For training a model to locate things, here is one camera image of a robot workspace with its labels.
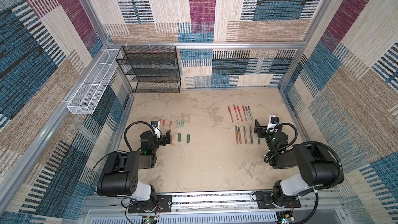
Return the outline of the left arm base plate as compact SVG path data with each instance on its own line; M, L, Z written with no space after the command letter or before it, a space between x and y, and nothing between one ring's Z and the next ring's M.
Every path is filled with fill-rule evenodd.
M141 213L169 213L172 209L173 196L172 195L157 195L151 196L148 201L134 202L128 207L129 214Z

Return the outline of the red pen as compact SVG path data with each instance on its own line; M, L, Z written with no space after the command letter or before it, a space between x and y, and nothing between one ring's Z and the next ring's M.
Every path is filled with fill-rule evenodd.
M238 114L239 114L239 117L240 117L241 121L244 121L244 119L243 119L243 117L241 115L239 106L237 106L237 111L238 111Z
M234 107L234 112L235 112L236 119L237 119L237 121L239 121L239 116L238 116L236 105L233 104L233 107Z
M234 119L233 119L233 116L232 116L232 112L231 112L231 109L230 109L229 105L228 105L228 111L229 111L229 114L230 114L231 121L234 122Z
M247 118L247 115L246 115L246 110L245 110L245 106L244 106L244 105L242 105L242 109L243 109L245 121L248 121L248 118Z

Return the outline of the gold marker bottom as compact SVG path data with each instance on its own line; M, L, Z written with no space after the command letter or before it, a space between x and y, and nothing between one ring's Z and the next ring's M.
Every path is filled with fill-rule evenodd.
M242 144L240 126L237 127L237 132L238 132L238 141L239 141L239 144Z

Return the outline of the brown pen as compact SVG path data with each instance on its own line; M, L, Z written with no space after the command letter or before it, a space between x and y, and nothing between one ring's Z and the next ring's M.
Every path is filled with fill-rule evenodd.
M245 144L248 144L248 141L247 141L247 132L246 132L246 127L245 127L245 126L243 126L243 133L244 133L244 141L245 141Z

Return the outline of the light green pen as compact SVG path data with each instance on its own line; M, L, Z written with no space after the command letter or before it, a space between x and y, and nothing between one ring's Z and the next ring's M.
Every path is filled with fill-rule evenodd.
M247 106L245 106L245 113L246 113L248 121L251 121L251 116L250 116L250 113L248 111L248 107Z

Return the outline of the brown pen diagonal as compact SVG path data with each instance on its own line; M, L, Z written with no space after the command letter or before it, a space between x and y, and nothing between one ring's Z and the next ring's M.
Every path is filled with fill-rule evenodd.
M236 137L236 144L239 144L239 139L238 139L238 128L235 126L235 137Z

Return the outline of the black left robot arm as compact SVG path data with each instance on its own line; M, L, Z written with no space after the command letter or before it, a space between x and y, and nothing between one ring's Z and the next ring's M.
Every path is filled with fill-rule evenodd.
M136 150L109 154L97 183L97 194L129 199L126 208L130 214L170 212L172 195L157 196L153 185L138 179L139 170L151 169L155 165L155 152L159 148L155 142L157 137L152 131L141 134L143 153Z

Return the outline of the light green marker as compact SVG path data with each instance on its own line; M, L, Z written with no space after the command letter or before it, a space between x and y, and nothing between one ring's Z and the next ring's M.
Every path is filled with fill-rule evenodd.
M247 114L248 114L248 118L250 119L250 121L254 121L254 118L253 118L253 116L252 116L252 113L251 113L251 110L250 110L250 107L249 107L249 106L247 106L246 112L247 112Z

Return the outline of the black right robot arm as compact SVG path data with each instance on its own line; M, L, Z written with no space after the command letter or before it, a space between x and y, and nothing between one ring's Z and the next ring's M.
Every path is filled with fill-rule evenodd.
M297 144L298 130L293 124L281 123L277 116L271 115L266 126L255 121L254 133L267 144L266 164L273 169L298 168L298 173L277 181L272 190L253 193L252 199L260 209L300 207L300 197L333 188L344 181L338 154L320 142Z

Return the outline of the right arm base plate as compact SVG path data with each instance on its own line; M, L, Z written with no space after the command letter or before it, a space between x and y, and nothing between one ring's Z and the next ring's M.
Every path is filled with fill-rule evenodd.
M278 196L272 191L255 191L252 199L257 203L259 209L274 208L300 208L301 203L295 196Z

